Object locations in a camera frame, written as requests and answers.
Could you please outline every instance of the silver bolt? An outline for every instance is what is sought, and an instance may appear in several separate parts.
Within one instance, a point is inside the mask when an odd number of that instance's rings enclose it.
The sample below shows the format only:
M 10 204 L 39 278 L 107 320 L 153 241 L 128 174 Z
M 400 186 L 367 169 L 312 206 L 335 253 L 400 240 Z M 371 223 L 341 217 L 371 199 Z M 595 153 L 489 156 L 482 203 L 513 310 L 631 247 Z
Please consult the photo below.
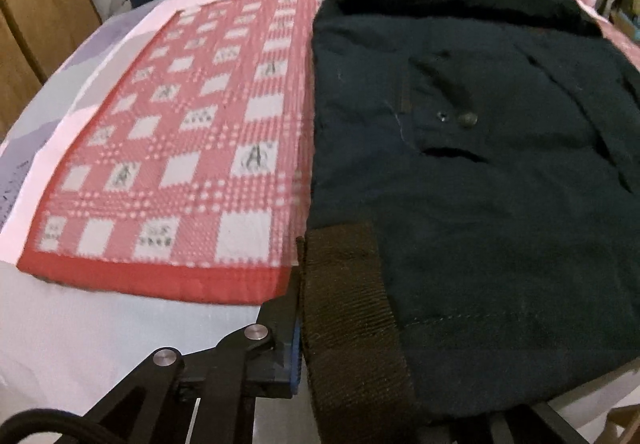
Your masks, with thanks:
M 259 325 L 258 323 L 254 323 L 253 325 L 249 325 L 244 329 L 244 336 L 247 339 L 251 339 L 254 341 L 260 341 L 267 337 L 269 333 L 269 329 L 264 325 Z
M 170 348 L 162 348 L 154 354 L 154 363 L 158 366 L 169 366 L 174 364 L 178 356 Z

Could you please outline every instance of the red checkered cloth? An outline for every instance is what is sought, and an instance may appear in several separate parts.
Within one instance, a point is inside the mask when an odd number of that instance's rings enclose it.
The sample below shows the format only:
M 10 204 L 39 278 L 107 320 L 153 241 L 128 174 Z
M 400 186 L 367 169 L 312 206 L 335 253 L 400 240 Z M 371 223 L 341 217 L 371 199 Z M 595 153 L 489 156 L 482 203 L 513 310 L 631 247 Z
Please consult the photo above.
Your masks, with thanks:
M 280 294 L 310 202 L 321 2 L 227 0 L 172 17 L 66 152 L 18 268 L 174 300 Z

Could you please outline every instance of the dark fabric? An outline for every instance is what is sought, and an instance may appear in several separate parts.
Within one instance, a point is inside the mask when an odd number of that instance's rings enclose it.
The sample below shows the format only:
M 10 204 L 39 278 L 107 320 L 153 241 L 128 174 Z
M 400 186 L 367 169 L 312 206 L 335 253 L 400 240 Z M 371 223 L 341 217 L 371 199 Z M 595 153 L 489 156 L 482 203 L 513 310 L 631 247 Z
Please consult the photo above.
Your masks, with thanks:
M 322 444 L 406 444 L 415 398 L 373 230 L 306 234 L 302 341 Z
M 425 418 L 640 355 L 640 82 L 573 0 L 325 0 L 312 47 L 308 228 L 373 225 Z

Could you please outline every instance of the bed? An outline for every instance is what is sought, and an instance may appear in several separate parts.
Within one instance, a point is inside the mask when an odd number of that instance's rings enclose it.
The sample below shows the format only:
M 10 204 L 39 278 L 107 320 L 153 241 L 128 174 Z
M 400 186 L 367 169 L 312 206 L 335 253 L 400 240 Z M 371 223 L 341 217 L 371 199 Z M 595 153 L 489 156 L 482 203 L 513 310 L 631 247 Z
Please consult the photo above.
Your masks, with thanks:
M 226 0 L 158 0 L 111 18 L 53 74 L 0 147 L 0 420 L 34 407 L 85 413 L 156 348 L 187 354 L 255 321 L 258 306 L 251 301 L 205 304 L 91 292 L 15 267 L 20 236 L 24 244 L 49 178 L 114 83 L 175 13 L 219 1 Z M 638 48 L 609 24 L 601 27 L 640 68 Z M 629 363 L 553 400 L 552 407 L 593 441 L 599 428 L 592 421 L 640 386 L 638 368 L 640 360 Z M 254 442 L 319 442 L 304 370 L 293 400 L 257 401 Z

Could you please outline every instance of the brown strap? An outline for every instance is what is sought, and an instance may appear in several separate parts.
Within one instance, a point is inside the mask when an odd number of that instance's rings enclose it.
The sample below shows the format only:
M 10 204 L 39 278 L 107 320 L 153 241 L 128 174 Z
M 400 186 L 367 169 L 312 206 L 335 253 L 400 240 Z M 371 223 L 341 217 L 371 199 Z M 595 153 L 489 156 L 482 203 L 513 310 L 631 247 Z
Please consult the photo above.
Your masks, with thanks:
M 415 398 L 366 224 L 307 231 L 302 342 L 323 444 L 410 442 Z

